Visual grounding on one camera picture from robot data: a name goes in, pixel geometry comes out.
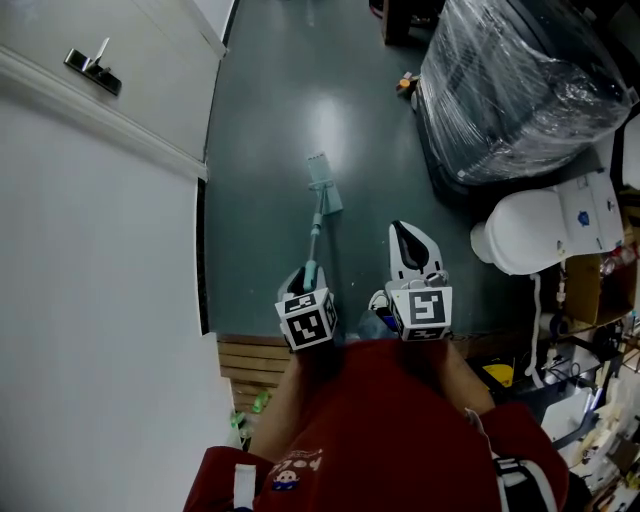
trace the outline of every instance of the cardboard box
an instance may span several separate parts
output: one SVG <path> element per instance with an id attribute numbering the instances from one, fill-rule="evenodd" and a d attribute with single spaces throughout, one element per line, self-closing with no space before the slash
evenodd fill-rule
<path id="1" fill-rule="evenodd" d="M 600 277 L 599 254 L 573 256 L 567 260 L 566 314 L 594 326 L 609 324 L 633 310 L 637 264 Z"/>
<path id="2" fill-rule="evenodd" d="M 618 198 L 622 209 L 624 243 L 631 245 L 640 240 L 640 194 L 637 190 L 625 190 Z"/>

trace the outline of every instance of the person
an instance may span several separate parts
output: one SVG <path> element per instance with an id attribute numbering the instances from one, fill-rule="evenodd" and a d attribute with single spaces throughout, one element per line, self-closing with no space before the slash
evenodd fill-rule
<path id="1" fill-rule="evenodd" d="M 538 468 L 539 489 L 505 497 L 498 460 Z M 561 510 L 569 478 L 527 408 L 496 406 L 447 341 L 295 354 L 249 452 L 209 448 L 184 510 L 234 510 L 247 466 L 255 482 L 242 510 L 258 512 L 545 510 L 544 499 Z"/>

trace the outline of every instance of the white wall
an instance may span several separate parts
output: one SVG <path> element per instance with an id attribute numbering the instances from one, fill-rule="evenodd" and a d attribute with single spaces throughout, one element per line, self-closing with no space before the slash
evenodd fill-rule
<path id="1" fill-rule="evenodd" d="M 182 510 L 230 435 L 196 184 L 7 97 L 0 119 L 0 510 Z"/>
<path id="2" fill-rule="evenodd" d="M 234 0 L 193 0 L 222 41 Z"/>

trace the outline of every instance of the door handle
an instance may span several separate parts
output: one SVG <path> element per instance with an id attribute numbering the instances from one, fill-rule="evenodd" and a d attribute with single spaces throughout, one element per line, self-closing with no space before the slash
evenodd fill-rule
<path id="1" fill-rule="evenodd" d="M 114 96 L 118 96 L 120 89 L 122 89 L 122 82 L 111 74 L 110 67 L 103 68 L 100 66 L 100 59 L 102 59 L 102 54 L 107 48 L 107 44 L 109 44 L 108 37 L 102 41 L 95 59 L 86 57 L 75 48 L 71 48 L 64 59 L 64 63 Z"/>

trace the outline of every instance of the toilet tank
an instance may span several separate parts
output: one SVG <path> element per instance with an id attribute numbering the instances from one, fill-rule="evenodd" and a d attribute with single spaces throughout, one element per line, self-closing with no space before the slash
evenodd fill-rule
<path id="1" fill-rule="evenodd" d="M 622 245 L 622 218 L 609 174 L 600 169 L 557 185 L 570 255 L 609 252 Z"/>

